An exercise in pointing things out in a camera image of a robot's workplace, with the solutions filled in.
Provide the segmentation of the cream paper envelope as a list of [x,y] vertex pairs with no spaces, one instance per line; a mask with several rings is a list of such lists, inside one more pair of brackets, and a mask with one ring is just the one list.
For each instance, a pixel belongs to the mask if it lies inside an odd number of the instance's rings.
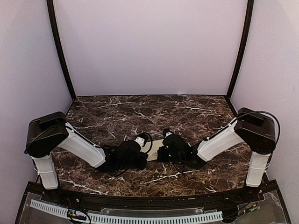
[[[147,161],[154,161],[157,160],[157,151],[158,149],[163,146],[163,139],[161,140],[154,140],[151,150],[148,152]],[[141,149],[142,152],[147,152],[150,148],[151,141],[149,140],[145,146]]]

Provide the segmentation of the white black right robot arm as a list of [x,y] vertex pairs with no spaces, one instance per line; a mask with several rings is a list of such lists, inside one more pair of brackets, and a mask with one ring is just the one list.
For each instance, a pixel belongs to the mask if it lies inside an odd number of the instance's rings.
[[247,203],[256,196],[256,188],[262,182],[280,134],[280,122],[273,114],[243,107],[222,129],[192,146],[179,134],[164,129],[162,145],[157,150],[157,160],[201,168],[221,153],[245,144],[251,150],[251,158],[246,186],[239,191],[238,198]]

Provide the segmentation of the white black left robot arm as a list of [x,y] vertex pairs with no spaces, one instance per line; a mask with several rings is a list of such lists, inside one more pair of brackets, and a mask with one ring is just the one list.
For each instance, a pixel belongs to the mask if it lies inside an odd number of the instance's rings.
[[130,168],[146,167],[150,150],[142,152],[142,148],[147,142],[152,143],[152,137],[143,132],[118,146],[101,147],[75,130],[66,121],[63,112],[55,112],[30,121],[24,153],[34,161],[42,185],[48,190],[48,197],[55,203],[63,203],[66,193],[58,187],[58,177],[50,155],[54,148],[74,154],[101,172],[121,175]]

